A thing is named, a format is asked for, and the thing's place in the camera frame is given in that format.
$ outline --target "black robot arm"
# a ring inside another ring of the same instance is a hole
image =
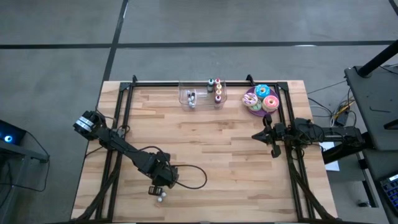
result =
[[[130,158],[139,172],[152,179],[155,188],[150,188],[150,194],[155,194],[153,190],[159,189],[158,187],[172,188],[178,181],[178,169],[170,166],[170,154],[162,151],[154,154],[138,150],[122,138],[124,135],[122,131],[109,129],[102,114],[86,111],[73,127],[87,140],[98,139],[107,150],[117,150]]]
[[[323,152],[323,160],[326,164],[339,159],[337,152],[355,153],[367,146],[361,131],[354,126],[323,128],[313,124],[309,119],[295,118],[292,125],[285,126],[283,123],[276,123],[271,127],[271,116],[263,117],[264,130],[252,136],[253,139],[272,145],[272,156],[280,155],[280,148],[276,141],[284,141],[294,147],[305,148],[313,142],[342,142],[341,145]]]

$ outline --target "gray concrete floor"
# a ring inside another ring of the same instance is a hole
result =
[[[394,40],[398,17],[388,0],[365,1],[131,0],[120,42]],[[3,0],[0,44],[109,44],[121,2]],[[243,79],[250,73],[255,79],[304,80],[312,91],[344,80],[345,68],[385,47],[119,49],[110,80],[133,74],[140,80]],[[31,131],[52,160],[45,192],[18,190],[13,223],[69,219],[87,145],[72,124],[95,107],[108,55],[109,49],[0,50],[0,119]],[[347,91],[341,84],[311,97],[334,109]],[[328,125],[323,118],[315,122]],[[361,118],[357,126],[364,129]],[[41,187],[45,169],[32,164],[31,172],[25,184]],[[359,221],[367,212],[355,207],[363,194],[339,193],[358,186],[331,186],[337,206],[346,205],[338,207],[339,216]],[[384,220],[381,212],[374,222]]]

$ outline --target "clear plastic container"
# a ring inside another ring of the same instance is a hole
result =
[[[213,91],[208,90],[208,81],[205,82],[192,82],[192,81],[179,81],[178,89],[180,96],[178,100],[181,103],[181,107],[186,111],[203,111],[203,110],[220,110],[224,107],[224,103],[227,100],[225,80],[221,79],[221,100],[216,103],[217,87],[213,85]]]

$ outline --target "wooden table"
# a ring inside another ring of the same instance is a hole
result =
[[[114,114],[119,83],[104,82],[98,109],[105,116]],[[312,119],[303,81],[288,83],[295,117]],[[192,112],[181,109],[176,87],[135,87],[129,116],[131,130],[126,141],[136,148],[160,147],[171,154],[171,164],[202,167],[208,183],[200,190],[179,185],[165,188],[167,197],[158,203],[157,197],[147,194],[151,181],[137,171],[129,158],[123,157],[114,222],[297,221],[284,146],[282,154],[273,159],[271,146],[251,139],[264,127],[261,118],[249,113],[241,103],[247,89],[228,88],[228,100],[222,110]],[[286,109],[285,116],[290,123]],[[279,122],[277,113],[272,118],[274,123]],[[88,152],[98,146],[97,141],[90,142]],[[102,149],[85,159],[72,218],[78,217],[98,193],[105,157],[106,150]],[[304,161],[312,192],[336,216],[319,147],[306,148]],[[204,181],[203,174],[193,168],[179,167],[179,174],[179,181],[189,186]],[[303,194],[300,198],[306,213]]]

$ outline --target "toy donut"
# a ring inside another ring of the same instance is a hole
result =
[[[242,103],[245,106],[254,106],[258,102],[258,98],[254,93],[246,93],[242,98]]]
[[[257,103],[254,106],[249,106],[249,110],[251,111],[261,110],[261,100],[257,101]]]
[[[265,110],[266,112],[273,112],[275,111],[279,106],[279,100],[276,96],[267,96],[264,98],[262,101],[262,109]]]
[[[260,100],[262,100],[265,97],[269,96],[269,94],[271,93],[271,90],[269,89],[269,87],[267,85],[257,85],[254,92],[256,93],[257,97]]]

